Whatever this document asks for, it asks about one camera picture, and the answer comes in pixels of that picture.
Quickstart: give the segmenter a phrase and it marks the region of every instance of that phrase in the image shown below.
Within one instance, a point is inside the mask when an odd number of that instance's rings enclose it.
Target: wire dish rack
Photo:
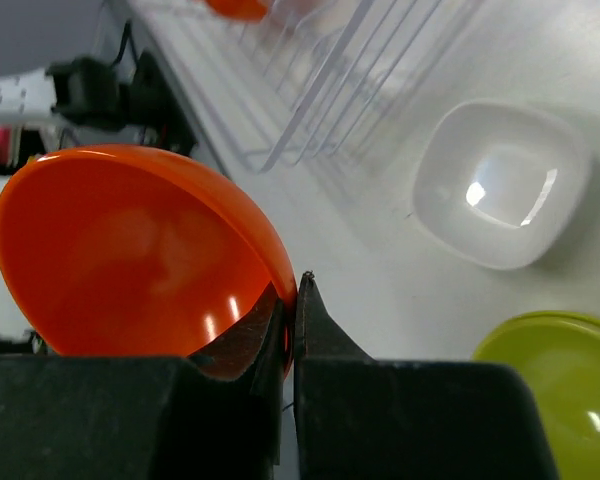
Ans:
[[[207,57],[214,81],[199,93],[222,90],[208,106],[239,158],[263,173],[277,163],[322,158],[342,167],[394,152],[405,135],[399,113],[477,3],[277,0],[259,24],[228,21],[193,0],[134,6],[191,81],[210,73],[184,52]]]

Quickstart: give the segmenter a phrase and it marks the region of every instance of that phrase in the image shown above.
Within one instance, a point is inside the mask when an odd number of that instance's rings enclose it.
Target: white wire rack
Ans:
[[[388,151],[380,132],[395,127],[392,112],[408,103],[477,3],[277,0],[256,25],[219,18],[192,0],[136,7],[159,41],[179,52],[188,42],[217,68],[226,62],[214,89],[237,109],[227,121],[216,106],[217,118],[250,168],[265,172],[318,156],[359,164],[378,155],[379,143]]]

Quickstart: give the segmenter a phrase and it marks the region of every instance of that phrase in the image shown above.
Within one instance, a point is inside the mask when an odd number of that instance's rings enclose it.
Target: green bowl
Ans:
[[[474,359],[514,367],[531,388],[563,480],[600,480],[600,320],[571,312],[512,318]]]

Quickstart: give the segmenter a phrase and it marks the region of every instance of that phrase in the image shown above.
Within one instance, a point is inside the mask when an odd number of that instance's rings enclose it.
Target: bowl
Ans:
[[[63,150],[14,175],[0,195],[0,270],[64,355],[187,356],[270,283],[290,318],[297,293],[280,238],[244,192],[136,146]]]
[[[489,100],[451,110],[418,168],[413,213],[457,255],[499,270],[542,256],[568,224],[592,153],[563,120]]]
[[[474,359],[505,363],[538,404],[563,480],[600,480],[600,320],[535,312],[494,330]]]

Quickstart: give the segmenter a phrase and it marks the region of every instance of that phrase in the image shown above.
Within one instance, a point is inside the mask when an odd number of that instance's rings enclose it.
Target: square white bowl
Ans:
[[[591,169],[591,150],[560,118],[471,101],[438,124],[416,174],[413,213],[459,256],[498,270],[521,268],[560,235]]]

